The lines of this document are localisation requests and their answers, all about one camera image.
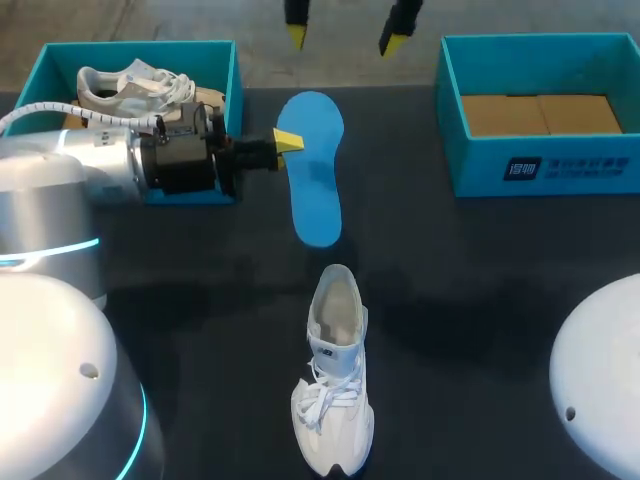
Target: white sneaker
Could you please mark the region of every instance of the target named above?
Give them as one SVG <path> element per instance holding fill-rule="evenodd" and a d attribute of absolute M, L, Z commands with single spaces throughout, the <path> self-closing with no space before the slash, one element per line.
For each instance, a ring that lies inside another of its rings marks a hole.
<path fill-rule="evenodd" d="M 162 115 L 165 120 L 180 118 L 180 104 L 203 102 L 224 113 L 221 92 L 196 87 L 185 74 L 176 75 L 135 60 L 121 72 L 99 72 L 82 67 L 77 77 L 80 106 L 116 117 L 142 118 Z"/>
<path fill-rule="evenodd" d="M 321 476 L 352 476 L 362 468 L 373 440 L 367 399 L 364 338 L 367 309 L 351 271 L 325 269 L 307 324 L 315 383 L 300 379 L 291 395 L 293 428 L 302 455 Z"/>

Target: brown cardboard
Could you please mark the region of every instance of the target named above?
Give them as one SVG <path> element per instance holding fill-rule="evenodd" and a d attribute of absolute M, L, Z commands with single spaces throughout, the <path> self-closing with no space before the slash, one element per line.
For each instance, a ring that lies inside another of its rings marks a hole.
<path fill-rule="evenodd" d="M 462 105 L 474 137 L 549 134 L 536 97 L 466 95 Z"/>
<path fill-rule="evenodd" d="M 603 95 L 540 95 L 538 102 L 552 135 L 622 133 Z"/>
<path fill-rule="evenodd" d="M 71 102 L 71 105 L 77 107 L 78 101 L 74 100 Z M 67 115 L 64 119 L 64 124 L 62 125 L 63 129 L 68 130 L 79 130 L 85 128 L 82 124 L 82 118 L 76 117 L 75 115 Z"/>

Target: gray floor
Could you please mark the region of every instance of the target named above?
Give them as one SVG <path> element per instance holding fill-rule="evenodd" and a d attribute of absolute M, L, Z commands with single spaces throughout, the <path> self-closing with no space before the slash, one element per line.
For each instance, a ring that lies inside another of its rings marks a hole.
<path fill-rule="evenodd" d="M 0 90 L 18 91 L 46 42 L 233 39 L 245 84 L 312 87 L 431 83 L 444 34 L 630 31 L 638 0 L 425 0 L 394 58 L 377 41 L 392 0 L 314 0 L 302 53 L 282 0 L 0 0 Z"/>

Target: teal box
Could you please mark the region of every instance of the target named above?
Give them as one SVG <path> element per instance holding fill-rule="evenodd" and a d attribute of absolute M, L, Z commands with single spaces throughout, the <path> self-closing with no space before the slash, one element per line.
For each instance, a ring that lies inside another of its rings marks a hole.
<path fill-rule="evenodd" d="M 462 95 L 606 95 L 623 134 L 472 137 Z M 640 192 L 640 52 L 630 35 L 447 36 L 436 80 L 456 196 Z"/>
<path fill-rule="evenodd" d="M 50 43 L 40 52 L 16 107 L 41 101 L 71 102 L 76 98 L 76 75 L 81 67 L 117 72 L 136 58 L 156 68 L 184 73 L 196 86 L 225 92 L 227 132 L 241 135 L 242 78 L 232 41 Z M 36 113 L 13 123 L 5 135 L 57 130 L 63 122 L 60 113 Z M 154 191 L 147 198 L 147 203 L 163 205 L 232 201 L 218 190 L 166 197 Z"/>

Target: white cable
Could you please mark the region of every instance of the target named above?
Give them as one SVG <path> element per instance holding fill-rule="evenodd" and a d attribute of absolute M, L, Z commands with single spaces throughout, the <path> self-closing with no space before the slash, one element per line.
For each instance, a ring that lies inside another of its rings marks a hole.
<path fill-rule="evenodd" d="M 95 120 L 102 124 L 108 124 L 114 127 L 127 127 L 132 130 L 141 130 L 155 128 L 158 119 L 153 117 L 143 118 L 121 118 L 112 117 L 111 115 L 105 115 L 103 113 L 94 112 L 82 107 L 76 107 L 67 103 L 60 102 L 38 102 L 30 103 L 20 108 L 16 108 L 13 112 L 5 115 L 0 119 L 0 134 L 2 134 L 7 127 L 15 122 L 17 119 L 37 112 L 60 112 L 69 115 L 75 115 L 76 117 L 86 118 L 87 120 Z"/>

